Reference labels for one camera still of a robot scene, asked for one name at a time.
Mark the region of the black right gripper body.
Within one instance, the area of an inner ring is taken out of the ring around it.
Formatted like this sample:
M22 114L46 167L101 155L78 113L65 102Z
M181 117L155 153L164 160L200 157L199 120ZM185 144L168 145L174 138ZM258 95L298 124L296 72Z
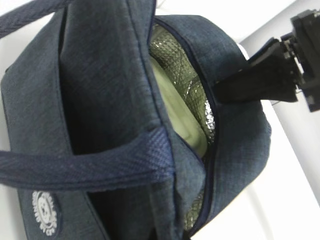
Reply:
M300 71L296 85L312 113L320 109L320 11L307 9L290 22L292 31L280 39Z

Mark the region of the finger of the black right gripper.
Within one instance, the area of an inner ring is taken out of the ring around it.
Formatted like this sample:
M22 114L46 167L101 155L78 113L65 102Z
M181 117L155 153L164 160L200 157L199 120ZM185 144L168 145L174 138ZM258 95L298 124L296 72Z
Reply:
M259 100L294 103L299 68L283 41L270 39L248 60L248 66L218 81L212 91L220 103Z

